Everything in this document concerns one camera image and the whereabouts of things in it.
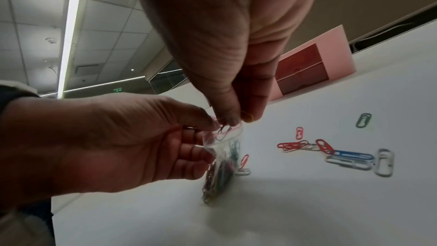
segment red paper clip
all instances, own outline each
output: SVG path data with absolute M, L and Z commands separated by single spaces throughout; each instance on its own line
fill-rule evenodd
M 245 155 L 245 156 L 241 159 L 240 169 L 243 169 L 243 167 L 246 165 L 248 159 L 249 159 L 249 155 Z
M 302 127 L 296 128 L 296 139 L 303 139 L 304 138 L 304 129 Z
M 301 149 L 302 147 L 309 145 L 310 143 L 306 140 L 302 140 L 299 142 L 284 142 L 279 143 L 278 148 L 281 148 L 284 152 L 296 151 Z
M 335 154 L 335 150 L 334 148 L 332 148 L 332 146 L 330 146 L 326 141 L 322 140 L 322 139 L 317 139 L 315 141 L 315 143 L 317 143 L 317 146 L 320 148 L 320 150 L 322 150 L 325 154 L 328 155 L 334 155 Z

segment green paper clip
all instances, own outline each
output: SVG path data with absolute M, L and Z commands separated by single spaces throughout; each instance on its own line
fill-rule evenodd
M 355 126 L 357 128 L 365 128 L 369 124 L 371 118 L 372 118 L 372 114 L 363 113 L 362 115 L 360 115 L 360 118 L 356 122 Z

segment small plastic bag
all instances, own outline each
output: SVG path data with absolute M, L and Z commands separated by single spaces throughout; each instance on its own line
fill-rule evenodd
M 242 131 L 243 126 L 239 124 L 235 127 L 223 126 L 216 132 L 203 134 L 203 146 L 215 157 L 203 186 L 203 201 L 206 204 L 224 191 L 239 169 Z

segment white table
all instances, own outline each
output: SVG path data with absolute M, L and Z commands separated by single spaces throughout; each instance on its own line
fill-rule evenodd
M 57 245 L 435 245 L 436 46 L 433 22 L 356 53 L 353 76 L 269 105 L 244 126 L 251 175 L 215 206 L 201 200 L 203 179 L 88 194 L 54 216 Z M 362 113 L 373 117 L 358 129 Z M 390 149 L 393 176 L 282 153 L 299 126 L 335 149 Z

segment wrist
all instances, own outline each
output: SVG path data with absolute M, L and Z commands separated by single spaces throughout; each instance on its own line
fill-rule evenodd
M 62 160 L 88 143 L 82 100 L 16 99 L 0 117 L 0 209 L 74 192 L 59 182 Z

